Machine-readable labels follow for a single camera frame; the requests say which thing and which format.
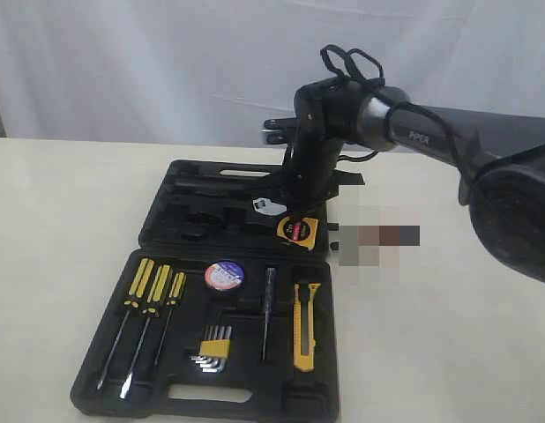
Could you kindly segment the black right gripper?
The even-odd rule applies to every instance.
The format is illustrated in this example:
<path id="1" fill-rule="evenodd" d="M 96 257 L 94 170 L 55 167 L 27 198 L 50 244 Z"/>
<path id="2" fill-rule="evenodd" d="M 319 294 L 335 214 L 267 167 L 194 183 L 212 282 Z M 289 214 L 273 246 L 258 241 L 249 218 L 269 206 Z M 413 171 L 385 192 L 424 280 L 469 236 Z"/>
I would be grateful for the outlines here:
<path id="1" fill-rule="evenodd" d="M 281 176 L 281 193 L 290 216 L 308 216 L 327 200 L 339 195 L 341 186 L 363 186 L 361 173 L 351 173 L 333 169 L 330 174 L 320 172 L 312 176 L 289 174 Z"/>

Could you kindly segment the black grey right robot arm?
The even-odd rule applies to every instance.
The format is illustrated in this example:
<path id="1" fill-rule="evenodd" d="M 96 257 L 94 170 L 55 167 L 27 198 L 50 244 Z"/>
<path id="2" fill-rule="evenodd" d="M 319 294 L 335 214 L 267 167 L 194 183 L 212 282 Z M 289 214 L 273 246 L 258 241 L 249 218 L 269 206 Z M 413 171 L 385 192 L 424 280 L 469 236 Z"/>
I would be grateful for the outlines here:
<path id="1" fill-rule="evenodd" d="M 396 87 L 328 78 L 295 94 L 283 187 L 291 207 L 325 199 L 341 149 L 403 146 L 455 167 L 459 203 L 500 263 L 545 283 L 545 118 L 413 104 Z"/>

